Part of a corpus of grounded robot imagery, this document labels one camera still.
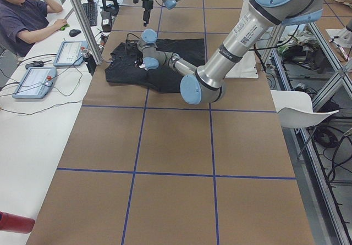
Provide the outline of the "black graphic t-shirt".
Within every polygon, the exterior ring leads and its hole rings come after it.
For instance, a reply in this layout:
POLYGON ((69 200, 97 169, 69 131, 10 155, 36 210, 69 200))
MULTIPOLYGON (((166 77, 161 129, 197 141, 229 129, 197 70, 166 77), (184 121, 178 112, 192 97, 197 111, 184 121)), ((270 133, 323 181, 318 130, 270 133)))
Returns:
MULTIPOLYGON (((175 52, 187 62, 200 66, 205 63, 204 39, 159 39, 160 51, 175 52)), ((120 43, 111 52, 112 62, 105 69, 109 83, 131 84, 151 88, 160 93, 179 93, 182 75, 159 62, 156 69, 146 70, 142 66, 142 53, 136 45, 120 43)))

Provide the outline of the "black keyboard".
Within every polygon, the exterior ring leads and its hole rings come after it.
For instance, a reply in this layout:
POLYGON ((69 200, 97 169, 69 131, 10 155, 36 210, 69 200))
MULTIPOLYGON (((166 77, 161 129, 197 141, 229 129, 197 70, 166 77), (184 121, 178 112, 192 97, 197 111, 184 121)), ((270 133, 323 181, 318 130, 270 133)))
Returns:
POLYGON ((82 4, 83 11, 88 19, 91 27, 97 25, 97 4, 95 2, 87 2, 82 4))

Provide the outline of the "black computer mouse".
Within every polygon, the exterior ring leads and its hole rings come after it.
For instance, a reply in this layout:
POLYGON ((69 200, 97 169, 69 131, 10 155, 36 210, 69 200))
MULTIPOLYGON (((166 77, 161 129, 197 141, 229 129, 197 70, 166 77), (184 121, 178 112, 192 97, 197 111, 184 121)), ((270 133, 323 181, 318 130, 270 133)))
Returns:
POLYGON ((81 33, 81 31, 78 30, 78 29, 71 29, 71 30, 69 31, 69 36, 70 36, 70 37, 75 37, 75 36, 77 36, 77 35, 80 34, 80 33, 81 33))

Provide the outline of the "upper teach pendant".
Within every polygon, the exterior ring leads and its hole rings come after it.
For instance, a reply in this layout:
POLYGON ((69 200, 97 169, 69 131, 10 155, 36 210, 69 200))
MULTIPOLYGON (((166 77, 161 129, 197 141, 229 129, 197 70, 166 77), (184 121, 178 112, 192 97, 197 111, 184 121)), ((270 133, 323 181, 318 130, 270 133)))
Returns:
POLYGON ((83 62, 81 48, 87 48, 86 41, 63 41, 59 47, 53 66, 57 68, 78 66, 83 62))

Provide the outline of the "teach pendant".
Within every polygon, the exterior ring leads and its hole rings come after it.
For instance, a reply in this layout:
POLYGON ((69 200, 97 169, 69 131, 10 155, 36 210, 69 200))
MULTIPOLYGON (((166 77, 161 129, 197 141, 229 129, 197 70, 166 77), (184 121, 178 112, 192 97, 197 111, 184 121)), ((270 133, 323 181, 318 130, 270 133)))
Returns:
POLYGON ((59 47, 53 66, 57 68, 78 66, 83 62, 81 48, 87 48, 86 41, 63 41, 59 47))
POLYGON ((15 99, 42 99, 53 87, 55 67, 29 67, 12 94, 15 99))

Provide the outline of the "lower teach pendant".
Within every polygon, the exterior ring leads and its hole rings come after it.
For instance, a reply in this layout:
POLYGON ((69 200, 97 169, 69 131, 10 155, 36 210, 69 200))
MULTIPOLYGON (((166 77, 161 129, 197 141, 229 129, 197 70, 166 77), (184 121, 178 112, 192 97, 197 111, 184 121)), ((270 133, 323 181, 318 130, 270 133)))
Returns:
POLYGON ((15 99, 42 99, 53 87, 55 67, 29 67, 12 94, 15 99))

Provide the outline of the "seated person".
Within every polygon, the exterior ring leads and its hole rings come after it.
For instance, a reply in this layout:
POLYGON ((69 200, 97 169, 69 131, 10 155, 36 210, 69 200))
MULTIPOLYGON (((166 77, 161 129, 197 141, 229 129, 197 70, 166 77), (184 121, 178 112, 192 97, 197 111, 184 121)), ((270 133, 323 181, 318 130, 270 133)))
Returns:
POLYGON ((53 25, 47 20, 47 14, 62 11, 55 0, 1 0, 1 30, 15 54, 24 57, 35 43, 68 27, 65 19, 58 19, 53 25))

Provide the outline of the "red bottle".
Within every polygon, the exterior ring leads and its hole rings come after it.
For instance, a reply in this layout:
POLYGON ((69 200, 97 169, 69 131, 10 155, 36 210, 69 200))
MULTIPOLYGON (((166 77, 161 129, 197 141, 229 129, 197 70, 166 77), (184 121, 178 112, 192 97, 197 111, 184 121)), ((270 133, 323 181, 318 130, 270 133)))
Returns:
POLYGON ((34 224, 35 220, 32 218, 1 212, 1 231, 28 234, 34 224))

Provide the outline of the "aluminium frame post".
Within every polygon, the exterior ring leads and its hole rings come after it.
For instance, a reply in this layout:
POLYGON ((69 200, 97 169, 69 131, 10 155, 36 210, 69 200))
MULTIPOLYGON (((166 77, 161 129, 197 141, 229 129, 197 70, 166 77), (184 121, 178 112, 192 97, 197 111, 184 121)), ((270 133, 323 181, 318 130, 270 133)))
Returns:
POLYGON ((73 6, 73 10, 74 10, 75 15, 77 17, 77 20, 80 24, 80 27, 84 33, 85 39, 89 45, 92 56, 93 56, 96 64, 100 65, 100 64, 102 64, 102 55, 101 55, 100 49, 98 47, 98 44, 95 40, 95 37, 92 33, 91 26, 89 24, 87 16, 83 10, 81 0, 70 0, 70 2, 73 6))

